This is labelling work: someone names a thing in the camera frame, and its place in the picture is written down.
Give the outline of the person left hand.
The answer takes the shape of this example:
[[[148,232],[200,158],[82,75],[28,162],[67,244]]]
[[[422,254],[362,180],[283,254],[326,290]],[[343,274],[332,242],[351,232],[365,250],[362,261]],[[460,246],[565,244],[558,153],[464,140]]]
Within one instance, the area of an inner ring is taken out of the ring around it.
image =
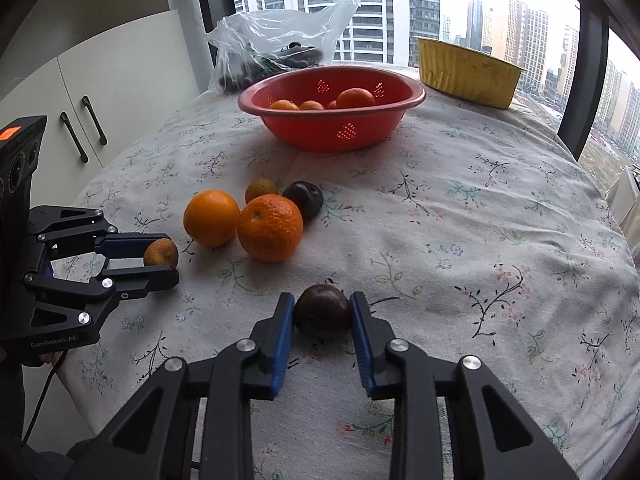
[[[53,352],[53,353],[42,354],[39,357],[39,359],[40,359],[40,362],[43,364],[54,365],[56,362],[58,362],[61,356],[62,356],[61,352]]]

